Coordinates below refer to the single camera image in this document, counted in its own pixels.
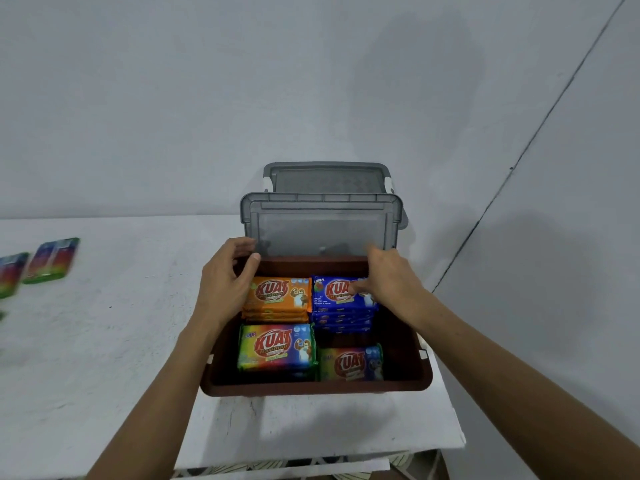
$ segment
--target person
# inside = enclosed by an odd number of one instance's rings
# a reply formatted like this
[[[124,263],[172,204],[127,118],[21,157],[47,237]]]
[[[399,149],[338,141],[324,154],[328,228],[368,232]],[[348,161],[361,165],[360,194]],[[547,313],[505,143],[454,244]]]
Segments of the person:
[[[241,309],[260,264],[255,241],[229,239],[204,265],[193,314],[162,370],[95,462],[87,480],[168,479],[205,363]],[[246,257],[236,277],[236,258]],[[495,427],[542,478],[640,476],[640,448],[551,380],[457,317],[425,290],[396,250],[367,251],[371,293],[423,336]]]

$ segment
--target brown plastic container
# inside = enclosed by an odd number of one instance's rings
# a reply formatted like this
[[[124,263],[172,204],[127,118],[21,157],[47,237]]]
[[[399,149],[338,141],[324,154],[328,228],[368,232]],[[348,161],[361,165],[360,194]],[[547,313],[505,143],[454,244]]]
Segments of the brown plastic container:
[[[236,274],[243,266],[244,262],[238,263]],[[369,266],[364,257],[263,258],[256,274],[288,278],[304,278],[313,274],[360,277],[369,274]],[[207,395],[256,397],[414,391],[427,389],[433,380],[429,359],[420,359],[416,333],[384,307],[373,318],[370,333],[334,335],[316,331],[318,348],[382,345],[384,381],[250,383],[257,376],[243,374],[236,367],[240,325],[242,320],[238,315],[228,323],[213,347],[212,363],[206,366],[200,382],[202,391]]]

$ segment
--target hand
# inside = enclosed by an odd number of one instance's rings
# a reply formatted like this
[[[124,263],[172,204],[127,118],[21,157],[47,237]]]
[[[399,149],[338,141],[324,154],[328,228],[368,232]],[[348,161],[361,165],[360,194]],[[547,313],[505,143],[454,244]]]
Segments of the hand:
[[[202,325],[205,333],[219,332],[242,309],[260,264],[260,254],[251,254],[254,249],[255,239],[251,237],[228,239],[202,268],[200,291],[191,320]],[[236,278],[233,270],[236,258],[249,254],[242,274]]]
[[[424,310],[421,307],[426,300],[436,298],[422,287],[409,261],[391,249],[382,251],[370,244],[367,247],[369,277],[366,280],[351,282],[349,291],[371,293],[373,298],[386,306],[398,318],[417,328],[418,320]]]

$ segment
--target patterned fabric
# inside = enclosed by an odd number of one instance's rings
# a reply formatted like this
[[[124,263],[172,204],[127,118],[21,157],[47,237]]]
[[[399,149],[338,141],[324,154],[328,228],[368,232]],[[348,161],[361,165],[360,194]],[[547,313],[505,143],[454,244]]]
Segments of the patterned fabric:
[[[420,453],[397,453],[388,456],[392,468],[409,480],[448,480],[444,460],[439,450],[423,451]],[[348,462],[348,456],[325,456],[324,458],[302,458],[298,460],[268,460],[257,463],[236,463],[235,465],[219,465],[215,467],[186,468],[173,472],[172,478],[189,478],[203,475],[215,475],[231,472],[245,472],[251,470],[267,470],[284,467],[306,467],[309,465],[325,465],[327,463]],[[371,473],[351,473],[332,475],[336,480],[369,480]],[[83,480],[84,477],[65,478],[60,480]]]

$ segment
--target forearm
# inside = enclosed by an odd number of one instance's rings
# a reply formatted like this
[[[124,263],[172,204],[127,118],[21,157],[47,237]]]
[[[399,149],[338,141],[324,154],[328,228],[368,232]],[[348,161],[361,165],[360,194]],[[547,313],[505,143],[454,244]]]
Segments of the forearm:
[[[640,449],[551,380],[425,294],[420,334],[540,477],[631,478]]]
[[[202,371],[218,331],[192,320],[87,480],[170,478],[187,429]]]

